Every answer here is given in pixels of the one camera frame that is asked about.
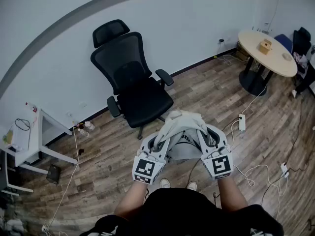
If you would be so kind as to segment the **white desk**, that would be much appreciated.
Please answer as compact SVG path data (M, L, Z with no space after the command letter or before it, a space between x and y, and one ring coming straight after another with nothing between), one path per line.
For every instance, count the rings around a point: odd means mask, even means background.
M67 129L64 125L62 125L60 122L49 116L42 109L38 109L37 112L34 114L34 122L30 126L28 150L12 151L9 149L10 145L6 145L2 140L0 141L0 192L13 196L19 196L19 194L7 191L6 190L7 188L25 191L29 193L33 192L32 189L23 188L9 183L7 173L8 155L14 157L16 167L21 167L44 175L48 175L47 170L43 170L32 165L26 164L26 161L28 159L30 159L39 152L42 152L46 155L52 156L62 161L72 163L74 165L78 163L78 159L74 159L61 153L58 153L54 150L49 149L46 146L46 144L43 142L43 138L45 137L45 133L43 132L43 123L45 122L49 123L51 126L60 130L62 133L72 135L72 132L69 129Z

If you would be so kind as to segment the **person's black shirt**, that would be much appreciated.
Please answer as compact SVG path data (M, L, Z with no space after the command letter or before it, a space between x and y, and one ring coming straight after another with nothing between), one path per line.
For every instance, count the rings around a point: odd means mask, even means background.
M100 218L80 236L284 236L284 230L260 205L227 212L201 193L184 188L154 191L130 219Z

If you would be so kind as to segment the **small wooden box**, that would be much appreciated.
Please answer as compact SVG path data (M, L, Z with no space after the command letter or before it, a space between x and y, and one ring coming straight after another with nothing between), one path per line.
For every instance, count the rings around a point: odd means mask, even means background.
M259 44L258 49L264 55L268 55L269 51L271 50L271 45L272 45L271 41L269 41L268 39L264 39Z

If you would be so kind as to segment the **round beige table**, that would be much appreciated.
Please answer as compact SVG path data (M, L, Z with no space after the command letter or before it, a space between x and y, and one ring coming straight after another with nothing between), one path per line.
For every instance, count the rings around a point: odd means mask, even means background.
M297 74L297 64L292 54L276 39L259 31L242 31L239 42L250 55L245 70L239 74L241 86L250 94L261 96L273 74L292 78ZM272 42L268 55L258 49L262 40Z

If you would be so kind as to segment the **pile of clothes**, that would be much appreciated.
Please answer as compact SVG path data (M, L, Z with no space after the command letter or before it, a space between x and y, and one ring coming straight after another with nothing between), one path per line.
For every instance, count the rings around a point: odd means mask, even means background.
M308 68L308 59L305 55L299 55L297 52L293 53L293 57L297 64L297 69L300 73L304 74Z

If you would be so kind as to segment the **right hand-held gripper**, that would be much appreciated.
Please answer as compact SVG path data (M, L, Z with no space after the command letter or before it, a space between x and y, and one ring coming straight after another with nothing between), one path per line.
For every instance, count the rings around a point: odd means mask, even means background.
M225 133L207 124L207 133L197 130L197 136L203 153L201 160L212 180L230 176L233 172L233 156Z

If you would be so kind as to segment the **person's right forearm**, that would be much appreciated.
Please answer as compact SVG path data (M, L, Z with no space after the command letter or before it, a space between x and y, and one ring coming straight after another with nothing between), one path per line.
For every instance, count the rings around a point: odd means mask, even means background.
M222 210L233 212L248 206L247 200L232 177L219 179L218 186Z

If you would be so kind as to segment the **blue chair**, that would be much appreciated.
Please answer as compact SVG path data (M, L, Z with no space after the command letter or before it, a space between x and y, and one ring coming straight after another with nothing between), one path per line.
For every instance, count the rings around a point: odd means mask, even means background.
M278 42L280 42L290 53L293 50L292 41L284 34L279 34L274 37Z

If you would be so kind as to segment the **person's left forearm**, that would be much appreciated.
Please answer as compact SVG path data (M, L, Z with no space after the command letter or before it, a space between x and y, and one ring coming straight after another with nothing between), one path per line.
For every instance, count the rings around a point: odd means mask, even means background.
M131 219L142 207L147 192L147 184L134 181L114 210L114 215Z

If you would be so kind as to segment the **cardboard boxes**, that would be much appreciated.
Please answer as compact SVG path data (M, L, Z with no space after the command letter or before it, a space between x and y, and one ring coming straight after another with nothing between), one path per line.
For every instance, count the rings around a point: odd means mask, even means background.
M250 55L248 54L248 52L242 47L242 45L240 44L240 42L237 42L237 46L236 46L236 54L235 56L237 58L239 58L242 61L247 61L250 58Z

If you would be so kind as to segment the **yellow-green item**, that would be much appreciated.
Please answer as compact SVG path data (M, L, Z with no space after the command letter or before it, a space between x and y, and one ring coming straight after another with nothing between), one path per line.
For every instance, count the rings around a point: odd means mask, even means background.
M13 131L9 130L3 137L2 140L5 144L11 144L13 138Z

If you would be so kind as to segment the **black mesh office chair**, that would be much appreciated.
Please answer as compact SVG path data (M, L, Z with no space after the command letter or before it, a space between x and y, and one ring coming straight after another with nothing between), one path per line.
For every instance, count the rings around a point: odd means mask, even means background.
M173 78L163 69L156 70L160 81L152 77L145 60L142 35L131 32L120 19L96 28L92 34L95 50L92 64L106 77L113 88L107 107L113 117L123 116L131 128L139 128L137 138L142 139L143 127L162 115L173 105L165 86Z

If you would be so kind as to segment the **black mesh waste basket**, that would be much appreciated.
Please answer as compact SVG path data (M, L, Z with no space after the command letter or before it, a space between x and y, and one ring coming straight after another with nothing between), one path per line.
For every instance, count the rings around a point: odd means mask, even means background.
M51 164L48 170L48 173L46 175L46 179L49 182L58 185L59 180L60 180L60 175L61 175L61 168L56 165Z

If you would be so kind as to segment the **white grey garment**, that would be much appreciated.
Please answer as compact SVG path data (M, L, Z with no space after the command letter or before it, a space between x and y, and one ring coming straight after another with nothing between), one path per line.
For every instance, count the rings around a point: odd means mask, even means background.
M183 110L172 111L154 140L154 149L157 149L160 143L169 140L167 154L172 159L199 158L202 151L198 131L205 135L203 141L206 145L211 146L216 143L215 139L210 136L201 114Z

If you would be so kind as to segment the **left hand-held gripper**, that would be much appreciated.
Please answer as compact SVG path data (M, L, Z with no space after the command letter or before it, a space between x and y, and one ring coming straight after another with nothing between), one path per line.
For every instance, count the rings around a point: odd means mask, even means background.
M158 143L154 147L157 134L151 134L142 139L140 149L134 158L132 167L132 179L152 185L165 166L165 156L168 152L170 139Z

